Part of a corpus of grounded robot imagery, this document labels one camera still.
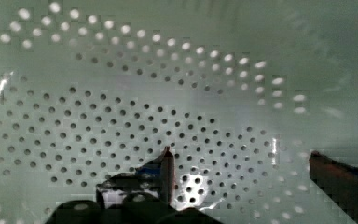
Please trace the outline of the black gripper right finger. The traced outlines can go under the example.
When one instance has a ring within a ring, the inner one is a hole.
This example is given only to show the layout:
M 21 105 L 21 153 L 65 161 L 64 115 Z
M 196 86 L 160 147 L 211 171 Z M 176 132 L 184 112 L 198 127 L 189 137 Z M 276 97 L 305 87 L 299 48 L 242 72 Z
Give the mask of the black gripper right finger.
M 319 151 L 309 158 L 310 179 L 358 224 L 358 167 L 335 161 Z

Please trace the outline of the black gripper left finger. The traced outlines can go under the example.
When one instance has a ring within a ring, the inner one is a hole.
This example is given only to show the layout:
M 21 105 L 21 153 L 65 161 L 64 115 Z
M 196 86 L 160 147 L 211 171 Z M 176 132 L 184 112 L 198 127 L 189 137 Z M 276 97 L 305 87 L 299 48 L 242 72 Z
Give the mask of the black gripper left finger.
M 169 147 L 135 169 L 96 186 L 94 201 L 60 204 L 45 224 L 223 224 L 200 210 L 171 206 L 174 156 Z

